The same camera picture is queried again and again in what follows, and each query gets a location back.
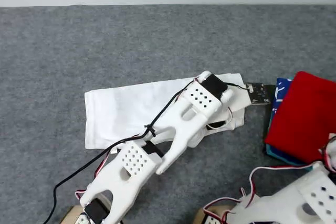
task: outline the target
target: cable tie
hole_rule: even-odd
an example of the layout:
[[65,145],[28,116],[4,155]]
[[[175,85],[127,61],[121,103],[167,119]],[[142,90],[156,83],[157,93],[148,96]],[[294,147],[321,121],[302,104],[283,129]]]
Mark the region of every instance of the cable tie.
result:
[[153,135],[153,137],[156,137],[155,134],[155,129],[153,129],[153,126],[151,126],[150,124],[145,125],[145,128],[147,128]]

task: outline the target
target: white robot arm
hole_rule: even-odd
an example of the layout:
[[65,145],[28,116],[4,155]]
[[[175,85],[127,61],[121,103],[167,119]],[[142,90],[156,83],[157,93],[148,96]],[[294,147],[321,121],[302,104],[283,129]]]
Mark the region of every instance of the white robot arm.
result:
[[[227,102],[233,95],[225,83],[208,71],[195,78],[152,125],[151,130],[155,133],[147,134],[142,140],[127,142],[87,187],[80,204],[91,220],[95,224],[118,223],[151,175],[160,175],[168,169],[222,107],[222,101]],[[173,141],[168,152],[162,155],[150,140],[155,139],[154,135],[168,131],[174,132]],[[98,197],[105,190],[113,194],[110,209]]]

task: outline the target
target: red fabric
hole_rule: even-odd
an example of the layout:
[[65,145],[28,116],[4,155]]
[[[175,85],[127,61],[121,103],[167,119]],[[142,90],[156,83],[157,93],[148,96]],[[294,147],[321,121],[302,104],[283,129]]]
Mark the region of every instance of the red fabric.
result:
[[265,143],[311,163],[336,133],[336,83],[298,72],[274,116]]

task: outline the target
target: black cable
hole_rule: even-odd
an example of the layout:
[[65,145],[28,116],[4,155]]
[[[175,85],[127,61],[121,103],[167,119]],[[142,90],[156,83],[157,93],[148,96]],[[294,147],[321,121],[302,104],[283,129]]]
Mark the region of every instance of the black cable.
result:
[[224,82],[226,85],[229,85],[229,86],[234,86],[234,87],[238,87],[240,89],[245,89],[245,90],[249,90],[248,88],[243,88],[242,86],[239,86],[238,84],[235,84],[235,83],[231,83],[231,82]]
[[159,117],[163,114],[163,112],[169,107],[169,105],[174,101],[174,99],[180,94],[182,93],[182,91],[190,84],[188,83],[183,89],[181,89],[180,91],[178,91],[175,95],[173,95],[173,97],[170,99],[170,101],[165,105],[165,107],[157,114],[157,116],[153,119],[153,121],[146,126],[146,130],[144,131],[144,133],[140,136],[133,136],[133,137],[127,137],[124,138],[122,140],[119,140],[117,142],[115,142],[114,144],[110,145],[109,147],[107,147],[105,150],[103,150],[101,153],[99,153],[96,157],[94,157],[93,159],[91,159],[89,162],[87,162],[85,165],[83,165],[81,168],[79,168],[77,171],[75,171],[74,173],[72,173],[71,175],[69,175],[68,177],[66,177],[65,179],[63,179],[61,182],[59,182],[53,189],[52,194],[54,197],[54,206],[48,216],[48,218],[43,222],[43,224],[48,223],[48,221],[51,219],[55,209],[56,209],[56,205],[57,205],[57,196],[56,196],[56,190],[58,187],[60,187],[61,185],[63,185],[66,181],[72,179],[73,177],[75,177],[78,173],[80,173],[82,170],[86,169],[87,167],[89,167],[92,163],[94,163],[97,159],[99,159],[102,155],[104,155],[105,153],[111,151],[112,148],[114,148],[115,146],[117,146],[118,144],[122,144],[128,141],[132,141],[132,140],[138,140],[138,139],[142,139],[144,138],[149,132],[150,129],[152,129],[152,126],[154,125],[154,123],[159,119]]

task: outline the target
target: white cloth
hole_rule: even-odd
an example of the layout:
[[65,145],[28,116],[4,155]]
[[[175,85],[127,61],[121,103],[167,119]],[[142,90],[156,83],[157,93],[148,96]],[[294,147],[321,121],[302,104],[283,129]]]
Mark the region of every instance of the white cloth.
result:
[[[238,73],[220,74],[218,77],[225,82],[244,85]],[[142,133],[145,130],[144,125],[149,124],[173,94],[191,80],[192,78],[159,81],[86,92],[85,147],[103,149],[120,139]],[[236,87],[229,88],[234,90],[234,97],[228,103],[233,119],[225,127],[204,131],[202,135],[233,130],[244,124],[244,108],[250,105],[248,94]],[[211,122],[227,118],[227,107],[223,107]]]

